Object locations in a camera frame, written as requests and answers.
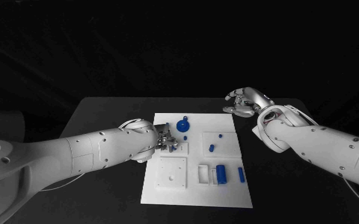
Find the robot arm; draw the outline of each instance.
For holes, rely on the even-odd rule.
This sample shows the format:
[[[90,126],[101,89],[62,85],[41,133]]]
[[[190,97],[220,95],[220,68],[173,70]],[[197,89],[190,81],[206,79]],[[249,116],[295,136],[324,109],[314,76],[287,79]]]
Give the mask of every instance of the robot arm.
[[[275,105],[269,98],[252,88],[232,91],[235,107],[223,111],[240,117],[258,113],[252,132],[275,152],[289,147],[297,155],[334,175],[359,183],[359,138],[315,124],[308,124],[292,106]]]
[[[54,182],[128,160],[141,163],[151,158],[154,149],[168,147],[171,151],[176,146],[168,126],[152,126],[142,119],[122,128],[43,142],[0,141],[0,223]]]

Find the dark table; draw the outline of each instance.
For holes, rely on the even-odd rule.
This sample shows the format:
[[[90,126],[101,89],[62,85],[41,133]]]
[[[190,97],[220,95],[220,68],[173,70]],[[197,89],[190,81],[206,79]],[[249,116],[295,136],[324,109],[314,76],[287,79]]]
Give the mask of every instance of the dark table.
[[[295,99],[272,99],[308,114]],[[62,137],[118,127],[154,113],[223,113],[225,99],[85,98]],[[10,223],[294,223],[359,221],[359,201],[343,180],[304,162],[294,151],[271,151],[253,135],[256,117],[233,115],[253,209],[140,204],[145,163],[128,161],[85,174],[57,190],[39,192]],[[52,185],[60,186],[70,179]]]

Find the dark wall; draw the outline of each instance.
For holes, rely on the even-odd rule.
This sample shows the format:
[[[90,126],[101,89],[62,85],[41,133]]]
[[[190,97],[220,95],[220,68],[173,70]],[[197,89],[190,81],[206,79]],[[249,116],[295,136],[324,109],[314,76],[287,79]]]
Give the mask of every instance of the dark wall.
[[[3,0],[0,11],[1,109],[66,123],[89,96],[251,86],[357,133],[354,0]]]

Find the robotic hand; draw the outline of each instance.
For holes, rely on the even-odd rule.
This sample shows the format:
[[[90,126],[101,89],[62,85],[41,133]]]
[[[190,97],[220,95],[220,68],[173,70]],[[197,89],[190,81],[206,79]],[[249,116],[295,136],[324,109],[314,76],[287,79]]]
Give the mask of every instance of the robotic hand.
[[[359,183],[359,137],[318,125],[292,106],[275,105],[253,88],[233,90],[225,99],[232,97],[223,111],[245,118],[258,113],[252,132],[269,149],[281,153],[291,147],[307,162]]]
[[[177,147],[167,124],[142,119],[118,128],[36,143],[0,140],[0,224],[54,182]]]

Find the blue object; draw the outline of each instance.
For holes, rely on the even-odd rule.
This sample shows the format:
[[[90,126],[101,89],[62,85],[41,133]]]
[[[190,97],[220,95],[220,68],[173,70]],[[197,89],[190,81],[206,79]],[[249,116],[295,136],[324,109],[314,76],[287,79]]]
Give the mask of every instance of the blue object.
[[[238,172],[239,172],[240,182],[243,183],[245,182],[245,175],[243,175],[243,169],[240,167],[238,168]]]
[[[226,184],[226,168],[223,165],[214,167],[217,184]]]
[[[189,121],[187,116],[183,117],[183,120],[177,122],[177,130],[180,132],[186,132],[189,130]]]

